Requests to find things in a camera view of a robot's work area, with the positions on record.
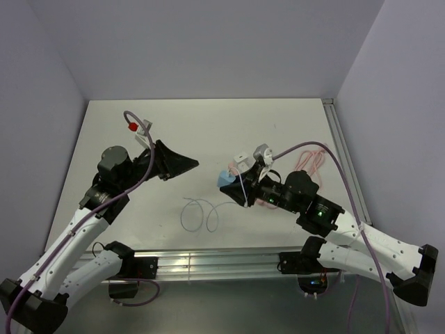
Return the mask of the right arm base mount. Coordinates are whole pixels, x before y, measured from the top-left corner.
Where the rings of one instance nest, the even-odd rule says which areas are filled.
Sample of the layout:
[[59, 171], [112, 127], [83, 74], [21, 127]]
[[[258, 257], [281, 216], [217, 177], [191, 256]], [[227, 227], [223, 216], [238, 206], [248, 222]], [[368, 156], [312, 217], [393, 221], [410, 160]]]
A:
[[300, 251], [281, 252], [278, 257], [277, 270], [282, 275], [296, 275], [304, 295], [315, 298], [341, 281], [340, 270], [325, 268]]

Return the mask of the blue charger plug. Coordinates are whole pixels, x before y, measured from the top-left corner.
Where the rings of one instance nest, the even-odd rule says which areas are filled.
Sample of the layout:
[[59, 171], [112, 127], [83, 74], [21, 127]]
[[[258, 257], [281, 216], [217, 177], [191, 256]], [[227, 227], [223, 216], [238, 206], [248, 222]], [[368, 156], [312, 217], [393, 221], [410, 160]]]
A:
[[236, 177], [232, 175], [228, 170], [222, 170], [218, 175], [217, 187], [221, 188], [232, 184], [236, 180]]

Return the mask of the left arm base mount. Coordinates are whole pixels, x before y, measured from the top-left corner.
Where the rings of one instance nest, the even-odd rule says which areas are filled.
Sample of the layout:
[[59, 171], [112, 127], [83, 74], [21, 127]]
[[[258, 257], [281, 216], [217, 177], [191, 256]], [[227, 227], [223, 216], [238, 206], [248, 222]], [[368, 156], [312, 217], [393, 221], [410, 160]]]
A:
[[151, 303], [161, 290], [154, 281], [157, 269], [157, 257], [135, 257], [108, 279], [110, 299], [125, 305]]

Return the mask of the pink power strip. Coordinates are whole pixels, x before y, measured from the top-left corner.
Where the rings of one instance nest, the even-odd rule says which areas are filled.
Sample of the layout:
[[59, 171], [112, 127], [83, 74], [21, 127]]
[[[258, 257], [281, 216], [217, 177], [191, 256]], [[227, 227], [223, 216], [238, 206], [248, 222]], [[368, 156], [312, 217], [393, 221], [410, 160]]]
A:
[[265, 202], [263, 200], [257, 200], [256, 203], [262, 207], [265, 207], [267, 209], [277, 209], [277, 207], [273, 204], [270, 204], [269, 202]]

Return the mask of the white charger plug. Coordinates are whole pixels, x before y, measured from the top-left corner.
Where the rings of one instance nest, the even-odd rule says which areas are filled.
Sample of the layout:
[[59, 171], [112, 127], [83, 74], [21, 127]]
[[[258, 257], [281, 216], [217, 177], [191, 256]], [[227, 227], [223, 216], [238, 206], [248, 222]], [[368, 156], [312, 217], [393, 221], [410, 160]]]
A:
[[254, 159], [245, 152], [236, 154], [229, 164], [229, 170], [233, 170], [235, 175], [242, 174], [253, 167]]

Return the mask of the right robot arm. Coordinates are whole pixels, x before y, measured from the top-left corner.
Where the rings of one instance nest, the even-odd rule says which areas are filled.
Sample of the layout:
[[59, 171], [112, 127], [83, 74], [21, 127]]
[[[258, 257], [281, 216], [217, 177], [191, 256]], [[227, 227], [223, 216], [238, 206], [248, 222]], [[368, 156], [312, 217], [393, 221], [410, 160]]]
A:
[[342, 270], [383, 281], [400, 299], [416, 306], [428, 303], [438, 250], [390, 237], [318, 194], [318, 185], [305, 171], [290, 173], [284, 183], [260, 176], [259, 167], [237, 175], [220, 191], [237, 204], [257, 200], [297, 214], [297, 225], [310, 236], [296, 254], [280, 255], [280, 271], [317, 273]]

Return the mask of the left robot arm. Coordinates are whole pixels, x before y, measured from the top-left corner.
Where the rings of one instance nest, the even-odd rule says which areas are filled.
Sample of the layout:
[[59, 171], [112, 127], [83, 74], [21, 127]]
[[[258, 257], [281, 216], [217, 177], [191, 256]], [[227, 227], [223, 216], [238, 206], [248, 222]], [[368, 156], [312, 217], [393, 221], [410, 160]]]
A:
[[135, 252], [118, 241], [107, 244], [81, 268], [73, 267], [129, 203], [129, 191], [153, 177], [167, 181], [198, 165], [197, 160], [172, 151], [160, 140], [135, 159], [122, 146], [105, 149], [92, 186], [63, 233], [19, 279], [1, 283], [6, 332], [11, 332], [11, 323], [16, 321], [34, 333], [54, 333], [69, 309], [91, 289], [109, 278], [132, 275]]

